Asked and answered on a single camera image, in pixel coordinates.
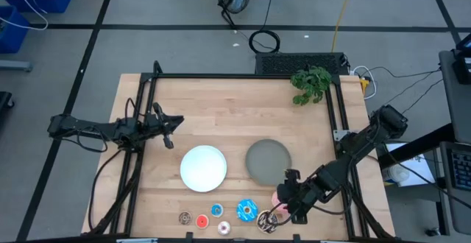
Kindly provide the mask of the left arm's gripper body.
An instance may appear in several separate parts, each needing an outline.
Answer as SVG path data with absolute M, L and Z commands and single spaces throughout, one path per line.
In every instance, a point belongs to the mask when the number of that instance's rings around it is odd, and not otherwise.
M 165 113 L 157 102 L 154 102 L 152 107 L 155 113 L 148 113 L 145 115 L 145 122 L 143 123 L 142 127 L 143 135 L 141 136 L 141 140 L 146 141 L 161 135 L 163 136 L 163 143 L 165 147 L 167 149 L 173 149 L 174 144 L 170 139 L 170 135 L 165 134 L 165 122 L 163 120 Z

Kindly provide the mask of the right arm's gripper body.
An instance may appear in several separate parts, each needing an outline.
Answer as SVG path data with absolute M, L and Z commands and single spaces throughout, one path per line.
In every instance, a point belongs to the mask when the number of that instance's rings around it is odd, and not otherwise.
M 321 190 L 313 179 L 307 179 L 300 183 L 300 172 L 296 169 L 287 169 L 285 176 L 285 184 L 291 185 L 292 196 L 294 196 L 288 205 L 290 220 L 293 224 L 307 224 L 307 214 L 318 200 Z

